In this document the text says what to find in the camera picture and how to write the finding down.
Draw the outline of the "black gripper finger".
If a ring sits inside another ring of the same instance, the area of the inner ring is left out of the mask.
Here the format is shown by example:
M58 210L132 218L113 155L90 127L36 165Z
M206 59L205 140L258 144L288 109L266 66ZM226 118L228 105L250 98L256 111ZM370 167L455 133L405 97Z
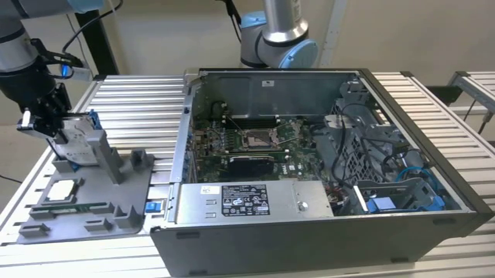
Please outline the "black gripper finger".
M57 83L48 95L41 98L42 118L49 127L49 134L56 144L66 144L68 138L64 133L64 117L72 109L65 85Z

